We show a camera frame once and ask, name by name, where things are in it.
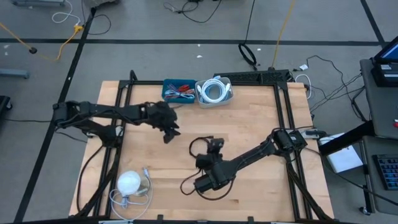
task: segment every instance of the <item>blue plastic container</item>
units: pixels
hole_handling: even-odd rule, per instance
[[[183,85],[189,85],[191,89],[195,89],[195,80],[179,80],[179,79],[165,79],[163,81],[163,90],[162,90],[162,98],[164,101],[168,103],[194,103],[195,99],[187,99],[184,97],[178,97],[178,98],[166,98],[165,97],[165,92],[168,90],[169,84],[173,84],[177,89],[180,88]]]

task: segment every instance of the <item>keyboard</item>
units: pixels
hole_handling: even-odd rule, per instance
[[[398,190],[398,154],[373,155],[386,190]]]
[[[255,71],[255,72],[232,72],[232,73],[216,73],[216,76],[227,77],[234,82],[256,82],[256,83],[275,83],[286,82],[290,78],[289,70],[273,70],[273,71]]]

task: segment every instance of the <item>white ball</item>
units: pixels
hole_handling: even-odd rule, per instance
[[[124,172],[118,178],[118,190],[123,197],[136,193],[140,184],[141,178],[134,171]]]

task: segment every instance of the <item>concrete floor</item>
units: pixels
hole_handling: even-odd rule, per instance
[[[81,16],[80,0],[70,0],[74,14]],[[181,7],[185,0],[169,0]],[[381,47],[380,39],[365,13],[360,0],[297,0],[279,49],[276,69],[293,69],[305,63],[312,55],[334,61],[344,73],[344,80],[359,74],[359,60],[374,56]],[[394,23],[398,2],[395,0],[366,0],[380,33],[385,41],[392,40],[398,30]],[[192,17],[204,19],[217,2],[205,0]],[[236,44],[200,40],[242,40],[246,34],[252,0],[224,0],[213,18],[205,24],[196,24],[180,14],[164,9],[163,1],[122,0],[119,5],[108,5],[97,10],[96,15],[106,14],[112,21],[111,30],[104,35],[89,35],[74,71],[71,66],[76,57],[81,34],[74,44],[68,44],[59,62],[49,62],[28,53],[21,44],[9,39],[0,31],[0,67],[30,71],[28,80],[0,78],[0,95],[12,98],[14,108],[7,114],[12,119],[51,119],[51,105],[56,103],[68,74],[73,74],[67,100],[95,102],[101,82],[127,79],[129,71],[136,71],[140,80],[165,78],[210,78],[214,73],[250,71],[241,58]],[[254,6],[249,40],[276,40],[284,17],[289,9],[287,0],[258,0]],[[58,6],[34,5],[16,7],[9,1],[0,1],[0,22],[31,42],[39,52],[56,55],[59,42],[73,32],[76,20],[69,18],[62,24],[54,24],[51,16],[57,11],[67,12]],[[103,17],[93,21],[90,32],[106,30],[108,22]],[[188,40],[184,44],[167,40]],[[118,44],[123,40],[127,44]],[[260,70],[266,70],[272,62],[275,45],[250,45],[254,49]],[[305,73],[312,85],[326,93],[341,85],[340,74],[333,67],[318,59],[311,59]],[[363,85],[358,79],[350,90]],[[309,99],[310,106],[321,100],[322,93],[315,90]],[[364,94],[358,98],[363,113],[369,114]],[[361,124],[355,117],[347,97],[341,97],[319,107],[315,112],[315,125],[330,134],[348,131]],[[14,123],[3,121],[0,132],[0,223],[13,222],[32,169],[39,155],[48,124]],[[84,139],[74,129],[65,132]],[[34,189],[24,221],[49,218],[65,218],[76,186],[85,145],[54,134],[47,157]],[[358,212],[364,205],[360,189],[341,179],[326,174],[335,217],[356,223],[397,223],[392,215],[375,213],[370,217]],[[347,178],[364,183],[360,169],[345,172]]]

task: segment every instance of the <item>white container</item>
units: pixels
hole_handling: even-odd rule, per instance
[[[202,80],[202,81],[196,82],[196,84],[195,84],[195,93],[197,95],[197,100],[198,100],[199,106],[201,108],[204,108],[204,109],[212,108],[212,107],[215,107],[215,106],[227,105],[228,103],[231,102],[231,100],[232,100],[232,98],[234,96],[232,85],[231,85],[231,91],[228,93],[228,99],[227,100],[221,101],[219,103],[203,103],[203,102],[201,102],[201,100],[200,100],[201,96],[198,93],[198,86],[202,87],[203,84],[205,84],[206,81],[207,80]],[[226,77],[219,78],[219,81],[224,83],[224,85],[231,84],[231,81],[229,80],[229,78],[226,78]],[[218,88],[211,88],[210,91],[209,91],[208,97],[210,97],[211,99],[217,99],[219,97],[219,95],[220,95],[220,91],[219,91]]]

